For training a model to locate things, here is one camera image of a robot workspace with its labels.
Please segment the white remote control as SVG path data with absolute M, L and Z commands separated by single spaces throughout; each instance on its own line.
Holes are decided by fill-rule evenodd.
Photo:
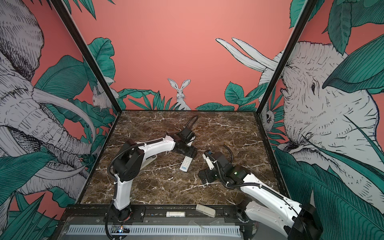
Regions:
M 190 167 L 192 161 L 193 161 L 193 158 L 185 156 L 185 158 L 184 158 L 184 160 L 180 166 L 180 170 L 186 173 L 189 170 L 189 167 Z

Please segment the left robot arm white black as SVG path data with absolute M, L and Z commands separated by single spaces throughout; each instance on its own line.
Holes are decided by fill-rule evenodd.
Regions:
M 150 158 L 163 152 L 176 152 L 189 158 L 197 155 L 198 149 L 191 143 L 196 138 L 192 127 L 198 118 L 197 115 L 190 118 L 177 133 L 166 133 L 161 138 L 147 142 L 128 139 L 123 144 L 107 168 L 108 175 L 114 180 L 114 196 L 107 210 L 107 220 L 126 222 L 131 218 L 133 210 L 130 195 L 133 180 L 143 166 L 152 162 Z

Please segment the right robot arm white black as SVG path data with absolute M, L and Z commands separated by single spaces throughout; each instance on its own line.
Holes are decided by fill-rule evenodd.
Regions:
M 289 240 L 319 240 L 324 231 L 319 214 L 311 204 L 301 204 L 259 180 L 246 168 L 234 166 L 221 152 L 207 150 L 203 158 L 208 168 L 201 171 L 203 183 L 219 181 L 225 188 L 249 196 L 240 211 L 242 221 L 256 221 Z

